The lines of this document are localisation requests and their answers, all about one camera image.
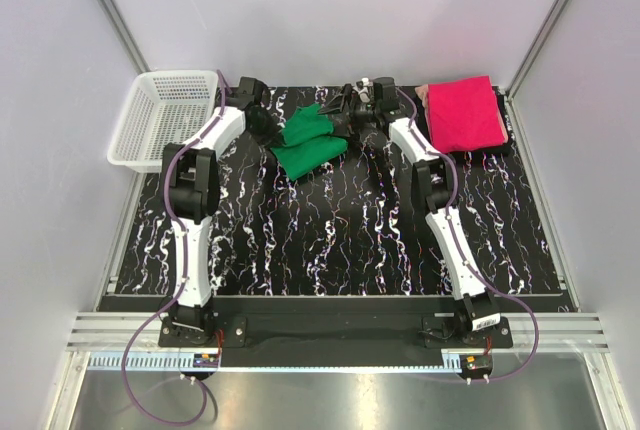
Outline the green t shirt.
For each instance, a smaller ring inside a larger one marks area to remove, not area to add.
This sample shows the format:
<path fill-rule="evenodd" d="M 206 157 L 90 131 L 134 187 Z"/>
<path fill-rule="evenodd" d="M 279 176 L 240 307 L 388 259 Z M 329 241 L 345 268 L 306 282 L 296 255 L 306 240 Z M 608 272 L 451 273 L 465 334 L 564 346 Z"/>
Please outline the green t shirt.
<path fill-rule="evenodd" d="M 318 103 L 300 107 L 281 129 L 282 143 L 271 147 L 287 177 L 304 177 L 347 150 L 347 142 L 333 135 L 334 125 L 320 114 Z"/>

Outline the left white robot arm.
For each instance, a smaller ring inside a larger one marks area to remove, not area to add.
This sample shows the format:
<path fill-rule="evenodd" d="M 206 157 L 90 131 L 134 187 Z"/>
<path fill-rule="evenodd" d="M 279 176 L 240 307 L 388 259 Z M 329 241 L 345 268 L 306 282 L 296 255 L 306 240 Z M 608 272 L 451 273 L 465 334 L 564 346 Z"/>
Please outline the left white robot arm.
<path fill-rule="evenodd" d="M 175 237 L 176 286 L 162 307 L 162 332 L 196 346 L 221 335 L 208 277 L 209 231 L 221 197 L 218 159 L 245 132 L 264 146 L 281 141 L 263 103 L 267 92 L 264 82 L 251 77 L 241 78 L 234 90 L 223 88 L 204 125 L 163 150 L 162 198 Z"/>

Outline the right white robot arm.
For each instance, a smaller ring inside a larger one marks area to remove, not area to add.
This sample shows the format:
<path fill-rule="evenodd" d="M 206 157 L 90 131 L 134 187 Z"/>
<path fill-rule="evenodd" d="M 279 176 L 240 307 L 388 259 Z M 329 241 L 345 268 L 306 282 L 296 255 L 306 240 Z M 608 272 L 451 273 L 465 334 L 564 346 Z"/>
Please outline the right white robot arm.
<path fill-rule="evenodd" d="M 400 98 L 405 95 L 391 77 L 364 78 L 342 86 L 320 112 L 337 126 L 340 137 L 355 138 L 369 127 L 382 131 L 411 164 L 411 203 L 438 243 L 454 299 L 451 319 L 440 331 L 425 330 L 424 336 L 442 343 L 456 339 L 489 351 L 501 313 L 464 234 L 457 207 L 456 165 L 418 128 L 415 101 L 408 100 L 411 114 L 401 108 Z"/>

